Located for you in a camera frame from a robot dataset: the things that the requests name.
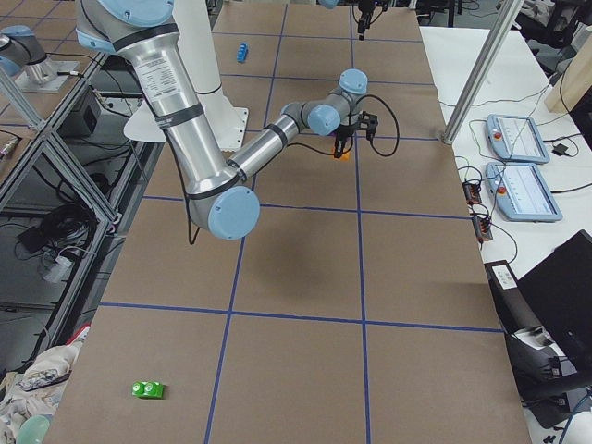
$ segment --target table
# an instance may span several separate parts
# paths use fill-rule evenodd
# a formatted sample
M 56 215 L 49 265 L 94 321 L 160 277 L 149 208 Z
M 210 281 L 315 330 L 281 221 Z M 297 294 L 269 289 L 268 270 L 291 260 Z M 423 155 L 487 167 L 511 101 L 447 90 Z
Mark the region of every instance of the table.
M 449 105 L 454 105 L 458 100 L 481 45 L 486 39 L 487 30 L 422 28 L 421 31 L 434 81 L 438 87 L 442 111 L 444 117 L 448 119 L 453 110 Z M 549 82 L 524 39 L 518 31 L 511 31 L 475 99 L 476 104 L 491 100 L 497 102 L 472 107 L 459 136 L 454 141 L 454 152 L 467 159 L 471 166 L 479 168 L 482 172 L 485 171 L 485 165 L 491 159 L 479 153 L 469 122 L 487 118 L 489 114 L 528 116 L 533 113 L 532 117 L 539 124 L 539 130 L 545 140 L 578 133 L 578 128 L 569 116 L 562 117 L 561 114 L 550 113 L 544 106 L 544 98 L 550 91 L 545 89 L 547 85 Z M 560 118 L 544 124 L 556 117 Z M 472 125 L 478 144 L 482 147 L 482 154 L 493 155 L 487 147 L 485 124 L 474 122 Z M 576 158 L 551 154 L 550 162 L 539 167 L 552 190 L 571 189 L 592 180 L 592 152 L 582 136 L 575 137 L 573 140 L 580 148 L 580 154 Z M 465 159 L 457 158 L 459 167 L 467 165 Z M 469 177 L 474 179 L 475 175 L 469 173 Z M 512 262 L 512 270 L 518 278 L 530 271 L 556 246 L 567 241 L 579 229 L 584 228 L 592 232 L 591 193 L 592 189 L 586 189 L 554 195 L 563 213 L 563 220 L 552 224 L 508 222 L 499 212 L 494 214 L 494 223 L 508 230 L 517 241 L 518 255 Z M 491 208 L 493 202 L 489 195 L 482 193 L 482 196 L 484 204 Z M 486 242 L 483 246 L 481 252 L 483 262 L 511 260 L 514 255 L 511 240 L 496 228 L 493 228 L 493 235 L 494 240 Z M 527 417 L 533 442 L 540 441 L 549 434 L 547 430 L 542 430 L 537 425 L 531 413 L 528 413 Z M 569 435 L 566 442 L 589 442 L 592 436 L 590 414 L 576 416 L 573 426 L 570 426 Z
M 247 139 L 355 66 L 400 151 L 289 148 L 250 183 L 253 233 L 193 247 L 164 155 L 45 443 L 529 442 L 414 12 L 383 18 L 359 42 L 347 7 L 224 5 L 218 63 Z M 364 108 L 386 151 L 389 114 Z M 165 399 L 133 398 L 138 379 Z

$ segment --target chair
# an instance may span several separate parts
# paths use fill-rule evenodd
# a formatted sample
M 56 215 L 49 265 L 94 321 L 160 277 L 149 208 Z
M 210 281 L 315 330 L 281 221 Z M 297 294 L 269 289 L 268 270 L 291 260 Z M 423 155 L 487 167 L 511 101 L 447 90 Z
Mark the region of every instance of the chair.
M 569 46 L 574 38 L 578 23 L 590 13 L 592 1 L 590 0 L 556 0 L 551 11 L 547 25 L 519 13 L 516 23 L 520 25 L 520 33 L 528 40 L 536 40 L 555 49 Z M 565 20 L 564 13 L 570 12 L 571 18 L 566 26 L 561 27 L 561 21 Z

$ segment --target blue tape line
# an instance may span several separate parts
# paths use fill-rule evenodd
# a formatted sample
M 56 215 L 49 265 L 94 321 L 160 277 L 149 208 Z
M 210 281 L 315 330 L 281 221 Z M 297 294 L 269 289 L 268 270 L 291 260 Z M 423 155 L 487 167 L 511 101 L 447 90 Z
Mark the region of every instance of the blue tape line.
M 18 5 L 16 5 L 15 7 L 13 7 L 13 8 L 12 8 L 12 9 L 11 9 L 11 10 L 8 12 L 8 14 L 6 14 L 4 17 L 5 17 L 5 18 L 6 18 L 6 17 L 11 17 L 11 14 L 12 14 L 13 12 L 15 12 L 17 9 L 19 9 L 19 8 L 22 6 L 22 4 L 23 4 L 23 3 L 25 3 L 25 0 L 20 0 L 20 2 L 18 3 Z
M 116 308 L 134 308 L 139 310 L 162 310 L 170 312 L 190 312 L 202 313 L 206 315 L 236 315 L 244 317 L 263 317 L 270 319 L 288 319 L 295 321 L 314 321 L 314 322 L 329 322 L 333 324 L 362 324 L 366 323 L 370 326 L 379 327 L 400 327 L 400 328 L 420 328 L 429 330 L 451 330 L 451 331 L 474 331 L 477 333 L 503 333 L 500 328 L 491 327 L 466 327 L 466 326 L 445 326 L 440 324 L 418 324 L 409 322 L 392 322 L 392 321 L 373 321 L 370 319 L 349 319 L 343 317 L 323 317 L 323 316 L 309 316 L 299 314 L 281 314 L 281 313 L 263 313 L 263 312 L 245 312 L 245 311 L 229 311 L 215 308 L 201 308 L 201 307 L 183 307 L 178 305 L 155 305 L 147 303 L 133 303 L 133 302 L 99 302 L 102 307 L 116 307 Z
M 364 359 L 364 398 L 365 398 L 365 419 L 366 419 L 366 444 L 372 442 L 372 423 L 370 422 L 370 377 L 368 368 L 368 337 L 366 328 L 366 300 L 364 280 L 364 238 L 362 230 L 362 190 L 360 183 L 360 163 L 358 152 L 358 141 L 355 140 L 355 190 L 358 219 L 358 262 L 360 267 L 360 306 L 362 310 L 362 350 Z
M 288 15 L 288 6 L 284 6 L 284 17 L 282 18 L 282 21 L 281 21 L 281 30 L 279 32 L 279 40 L 277 41 L 276 60 L 274 62 L 274 70 L 272 71 L 271 85 L 269 86 L 269 95 L 267 96 L 267 105 L 265 107 L 265 115 L 263 117 L 264 126 L 267 125 L 267 120 L 269 118 L 269 106 L 271 105 L 271 96 L 274 91 L 274 83 L 275 83 L 275 79 L 276 79 L 276 73 L 278 72 L 279 50 L 281 49 L 282 36 L 284 33 L 284 27 L 286 26 L 286 16 L 287 15 Z
M 284 17 L 281 22 L 281 33 L 282 34 L 284 33 L 284 25 L 286 23 L 287 12 L 288 12 L 288 6 L 284 6 Z M 278 67 L 278 56 L 279 56 L 280 46 L 281 46 L 281 37 L 279 38 L 279 41 L 277 42 L 276 62 L 275 62 L 274 71 L 273 71 L 274 75 L 276 74 L 276 69 Z M 271 80 L 271 86 L 269 88 L 269 96 L 267 97 L 267 108 L 265 110 L 264 122 L 267 122 L 267 113 L 269 111 L 269 105 L 271 102 L 272 91 L 273 91 L 273 80 Z M 257 181 L 257 177 L 255 175 L 255 177 L 253 178 L 253 184 L 251 187 L 252 190 L 254 190 L 256 181 Z M 220 377 L 222 374 L 222 365 L 224 364 L 224 356 L 226 353 L 228 332 L 230 330 L 230 320 L 232 319 L 232 309 L 234 307 L 234 298 L 236 296 L 237 287 L 239 285 L 239 276 L 241 274 L 242 255 L 244 253 L 244 244 L 245 244 L 245 238 L 242 238 L 242 240 L 240 240 L 239 258 L 237 260 L 237 269 L 236 269 L 236 272 L 234 275 L 234 282 L 232 283 L 232 293 L 230 296 L 230 304 L 228 306 L 227 322 L 226 322 L 226 326 L 224 329 L 224 338 L 222 339 L 222 349 L 220 350 L 220 359 L 218 361 L 218 368 L 216 371 L 216 382 L 214 384 L 214 391 L 212 393 L 212 402 L 210 405 L 210 413 L 208 414 L 208 418 L 207 418 L 207 428 L 205 429 L 205 437 L 203 439 L 203 444 L 209 444 L 210 435 L 212 433 L 212 423 L 214 422 L 214 413 L 216 411 L 216 399 L 217 399 L 217 393 L 218 393 L 218 389 L 219 389 L 219 385 L 220 385 Z
M 252 37 L 290 37 L 292 39 L 321 39 L 321 40 L 352 40 L 353 37 L 327 37 L 325 35 L 292 35 L 292 34 L 265 34 L 255 32 L 232 32 L 232 31 L 212 31 L 214 35 L 246 35 Z M 391 42 L 391 43 L 423 43 L 421 40 L 403 40 L 403 39 L 364 39 L 365 42 Z
M 254 79 L 280 79 L 280 80 L 303 80 L 303 81 L 335 81 L 335 79 L 323 79 L 323 78 L 308 78 L 308 77 L 295 77 L 295 76 L 263 76 L 254 74 L 220 74 L 220 77 L 243 77 L 243 78 L 254 78 Z M 434 83 L 424 83 L 419 81 L 394 81 L 394 80 L 369 80 L 368 83 L 380 85 L 408 85 L 408 86 L 435 86 Z
M 474 331 L 477 333 L 503 333 L 501 328 L 442 326 L 438 324 L 415 324 L 406 322 L 366 321 L 369 326 L 423 328 L 429 330 Z
M 292 206 L 292 205 L 280 205 L 277 203 L 262 203 L 263 208 L 282 208 L 287 210 L 309 210 L 309 211 L 326 211 L 334 213 L 351 213 L 356 214 L 357 210 L 347 210 L 345 208 L 323 208 L 321 206 Z
M 379 216 L 408 216 L 408 217 L 428 217 L 435 219 L 457 219 L 457 220 L 471 220 L 470 216 L 450 216 L 450 215 L 424 215 L 421 213 L 401 213 L 401 212 L 390 212 L 390 211 L 377 211 L 377 210 L 362 210 L 364 215 L 379 215 Z
M 102 307 L 118 307 L 118 308 L 142 308 L 143 310 L 163 310 L 170 312 L 193 312 L 206 313 L 209 315 L 227 315 L 227 310 L 216 310 L 213 308 L 198 308 L 198 307 L 181 307 L 175 305 L 152 305 L 146 303 L 129 303 L 129 302 L 99 302 Z
M 253 177 L 253 185 L 251 187 L 254 190 L 254 185 L 257 177 Z M 143 199 L 150 201 L 169 201 L 169 202 L 183 202 L 180 197 L 166 197 L 166 196 L 143 196 Z M 379 210 L 351 210 L 347 208 L 325 208 L 322 206 L 295 206 L 295 205 L 281 205 L 278 203 L 261 203 L 262 208 L 280 208 L 286 210 L 304 210 L 304 211 L 324 211 L 328 213 L 349 213 L 361 215 L 378 215 L 378 216 L 405 216 L 405 217 L 427 217 L 435 219 L 456 219 L 456 220 L 471 220 L 469 216 L 451 216 L 451 215 L 428 215 L 422 213 L 403 213 L 399 211 L 379 211 Z
M 346 319 L 342 317 L 322 317 L 322 316 L 306 316 L 299 314 L 275 314 L 275 313 L 258 313 L 258 312 L 232 312 L 236 316 L 246 317 L 264 317 L 270 319 L 290 319 L 295 321 L 316 321 L 316 322 L 330 322 L 337 324 L 362 324 L 359 319 Z
M 224 336 L 222 337 L 222 347 L 220 349 L 220 357 L 218 358 L 218 367 L 216 370 L 216 380 L 214 382 L 214 390 L 212 391 L 212 400 L 210 403 L 210 412 L 207 417 L 207 427 L 205 429 L 205 436 L 203 443 L 208 444 L 210 441 L 210 435 L 212 433 L 212 423 L 214 422 L 214 413 L 216 411 L 216 401 L 218 396 L 218 390 L 220 387 L 220 377 L 222 377 L 222 367 L 224 365 L 224 357 L 226 355 L 226 346 L 228 343 L 228 333 L 230 331 L 230 321 L 232 319 L 232 308 L 234 307 L 234 298 L 237 293 L 237 287 L 239 285 L 239 275 L 241 273 L 242 255 L 244 253 L 245 238 L 240 240 L 239 257 L 237 258 L 237 268 L 234 273 L 234 281 L 232 282 L 232 292 L 230 293 L 230 303 L 228 304 L 228 312 L 226 318 L 226 325 L 224 326 Z

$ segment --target blue joint cap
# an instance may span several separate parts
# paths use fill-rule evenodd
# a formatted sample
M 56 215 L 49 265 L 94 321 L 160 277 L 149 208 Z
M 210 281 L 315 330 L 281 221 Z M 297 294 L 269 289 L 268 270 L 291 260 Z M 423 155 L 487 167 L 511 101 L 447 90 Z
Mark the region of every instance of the blue joint cap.
M 35 34 L 31 31 L 31 28 L 25 25 L 14 25 L 8 26 L 3 30 L 0 30 L 4 35 L 8 37 L 34 37 Z
M 247 187 L 234 187 L 220 194 L 212 205 L 207 223 L 220 239 L 244 238 L 257 224 L 261 208 L 255 193 Z
M 0 56 L 0 68 L 2 68 L 5 71 L 5 73 L 10 77 L 14 76 L 15 74 L 19 74 L 20 72 L 19 65 L 17 65 L 12 60 L 2 56 Z
M 339 0 L 318 0 L 318 3 L 327 9 L 333 9 L 335 6 L 337 6 L 338 2 Z
M 341 123 L 339 112 L 333 106 L 318 105 L 308 115 L 308 127 L 319 136 L 327 136 Z
M 175 0 L 98 0 L 112 16 L 133 26 L 161 25 L 173 15 Z
M 339 77 L 339 86 L 348 93 L 366 94 L 368 77 L 360 69 L 346 69 Z
M 85 48 L 93 49 L 93 51 L 99 51 L 101 53 L 108 53 L 108 54 L 116 54 L 117 51 L 113 47 L 111 42 L 107 40 L 97 39 L 96 37 L 87 34 L 86 32 L 80 31 L 78 28 L 76 29 L 76 33 L 78 34 L 78 43 Z

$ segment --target white table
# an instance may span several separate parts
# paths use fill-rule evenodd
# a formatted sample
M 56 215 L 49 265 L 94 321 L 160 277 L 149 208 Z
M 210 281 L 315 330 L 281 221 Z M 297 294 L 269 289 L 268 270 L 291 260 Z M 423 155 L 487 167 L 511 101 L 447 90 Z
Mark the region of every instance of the white table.
M 429 59 L 434 82 L 438 88 L 438 97 L 442 105 L 444 118 L 448 121 L 463 86 L 473 68 L 473 64 L 487 37 L 487 30 L 422 28 L 422 36 Z M 485 165 L 491 161 L 483 157 L 478 149 L 469 128 L 469 122 L 475 119 L 485 119 L 490 114 L 505 114 L 532 117 L 537 124 L 549 122 L 561 114 L 550 113 L 543 101 L 550 91 L 547 78 L 533 57 L 526 42 L 519 32 L 511 31 L 502 46 L 493 67 L 477 95 L 476 104 L 485 101 L 512 99 L 520 100 L 524 97 L 541 92 L 520 102 L 498 102 L 471 108 L 461 131 L 454 141 L 454 152 L 468 160 L 471 166 L 478 168 L 485 176 Z M 483 122 L 474 122 L 478 143 L 482 153 L 494 154 L 487 146 Z M 578 133 L 569 116 L 542 125 L 539 131 L 543 139 L 555 139 L 560 136 Z M 571 189 L 592 181 L 592 152 L 581 136 L 573 138 L 578 144 L 580 153 L 576 158 L 558 157 L 550 154 L 551 160 L 539 169 L 551 190 Z M 457 158 L 459 167 L 467 163 Z M 469 171 L 469 178 L 476 178 L 476 173 Z M 490 209 L 493 201 L 488 193 L 482 192 L 484 204 Z M 584 228 L 592 233 L 592 188 L 566 194 L 554 195 L 563 213 L 563 220 L 555 223 L 508 222 L 503 219 L 499 210 L 493 214 L 493 222 L 508 230 L 518 244 L 518 256 L 512 263 L 512 270 L 518 278 L 527 273 L 535 265 L 547 257 L 551 251 L 561 243 L 567 241 L 573 234 Z M 511 260 L 514 255 L 512 241 L 498 229 L 493 228 L 494 240 L 486 242 L 481 252 L 483 262 L 501 259 Z M 542 429 L 532 414 L 526 411 L 526 418 L 533 442 L 542 442 L 549 433 Z M 592 437 L 592 414 L 578 414 L 570 426 L 564 444 L 585 444 Z

